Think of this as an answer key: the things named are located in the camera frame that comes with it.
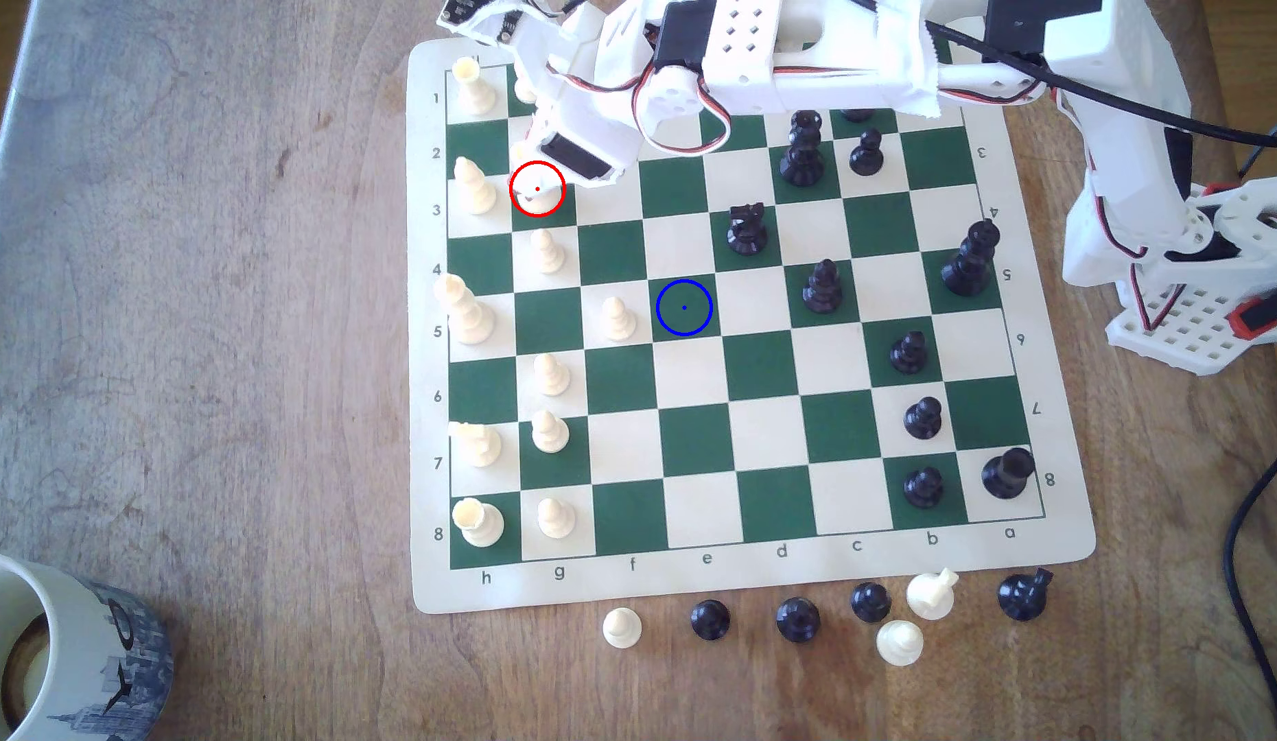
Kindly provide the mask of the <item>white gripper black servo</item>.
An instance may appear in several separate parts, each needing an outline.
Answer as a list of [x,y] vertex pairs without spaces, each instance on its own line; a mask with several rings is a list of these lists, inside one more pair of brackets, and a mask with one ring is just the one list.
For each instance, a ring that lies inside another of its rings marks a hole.
[[[668,155],[716,149],[658,139],[667,121],[716,109],[704,82],[715,1],[623,1],[598,20],[516,20],[508,32],[517,79],[535,93],[527,137],[570,187],[612,187],[637,162],[641,135]],[[593,82],[609,93],[584,89]]]

